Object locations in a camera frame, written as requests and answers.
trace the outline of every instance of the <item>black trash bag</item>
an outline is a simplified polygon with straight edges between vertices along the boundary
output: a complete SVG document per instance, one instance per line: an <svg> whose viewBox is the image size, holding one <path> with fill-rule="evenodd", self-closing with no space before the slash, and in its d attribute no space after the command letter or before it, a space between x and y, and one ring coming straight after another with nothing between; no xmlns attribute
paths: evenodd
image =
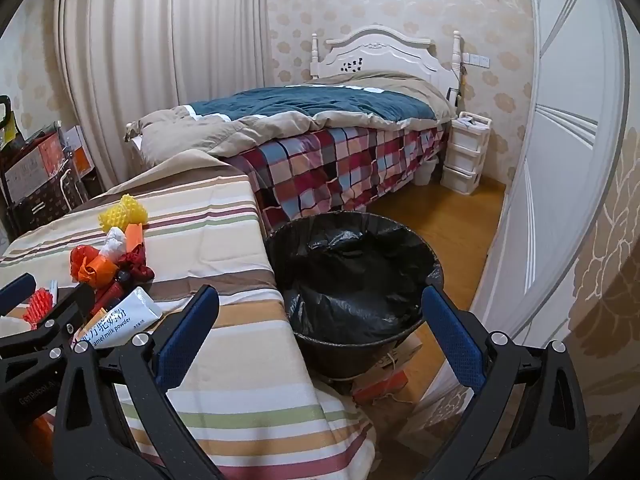
<svg viewBox="0 0 640 480"><path fill-rule="evenodd" d="M406 338L422 322L427 278L444 280L424 240L367 213L295 220L274 232L266 249L293 331L333 345Z"/></svg>

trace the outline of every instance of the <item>bed post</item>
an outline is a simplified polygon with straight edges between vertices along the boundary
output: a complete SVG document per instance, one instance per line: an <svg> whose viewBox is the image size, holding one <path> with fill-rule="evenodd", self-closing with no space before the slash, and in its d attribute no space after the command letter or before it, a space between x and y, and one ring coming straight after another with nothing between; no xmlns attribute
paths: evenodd
<svg viewBox="0 0 640 480"><path fill-rule="evenodd" d="M456 99L460 93L460 86L462 80L460 79L460 73L462 72L462 54L460 52L460 31L453 31L453 56L451 57L451 70L458 78L458 87L455 92L451 92L449 95L449 102L452 105L456 105Z"/></svg>
<svg viewBox="0 0 640 480"><path fill-rule="evenodd" d="M318 35L311 35L311 79L318 79Z"/></svg>

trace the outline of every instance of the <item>blue gripper pad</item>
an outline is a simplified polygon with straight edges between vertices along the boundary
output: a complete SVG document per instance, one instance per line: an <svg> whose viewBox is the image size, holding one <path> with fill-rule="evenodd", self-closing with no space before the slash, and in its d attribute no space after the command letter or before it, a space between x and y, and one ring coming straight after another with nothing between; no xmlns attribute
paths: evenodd
<svg viewBox="0 0 640 480"><path fill-rule="evenodd" d="M0 316L6 316L15 307L26 301L36 291L36 280L23 274L0 289Z"/></svg>
<svg viewBox="0 0 640 480"><path fill-rule="evenodd" d="M204 339L216 322L220 299L213 287L198 298L165 343L156 361L156 386L167 391L182 383Z"/></svg>
<svg viewBox="0 0 640 480"><path fill-rule="evenodd" d="M486 381L482 352L434 286L422 292L422 316L460 384L477 394Z"/></svg>

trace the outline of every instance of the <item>yellow tag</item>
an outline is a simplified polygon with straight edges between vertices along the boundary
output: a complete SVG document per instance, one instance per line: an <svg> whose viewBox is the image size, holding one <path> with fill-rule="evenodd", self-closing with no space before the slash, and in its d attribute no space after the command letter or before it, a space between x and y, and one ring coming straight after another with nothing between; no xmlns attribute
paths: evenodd
<svg viewBox="0 0 640 480"><path fill-rule="evenodd" d="M15 115L11 112L11 119L7 126L2 130L2 136L0 137L0 150L2 150L9 142L15 139L18 131L15 129Z"/></svg>

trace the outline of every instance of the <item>wall socket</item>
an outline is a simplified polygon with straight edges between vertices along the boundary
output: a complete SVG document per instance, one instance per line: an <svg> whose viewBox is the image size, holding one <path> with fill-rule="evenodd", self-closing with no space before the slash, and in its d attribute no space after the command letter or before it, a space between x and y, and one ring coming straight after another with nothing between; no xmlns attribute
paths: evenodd
<svg viewBox="0 0 640 480"><path fill-rule="evenodd" d="M491 65L491 60L488 57L478 56L478 54L469 54L468 52L463 52L462 62L468 65L481 66L484 68L489 68Z"/></svg>

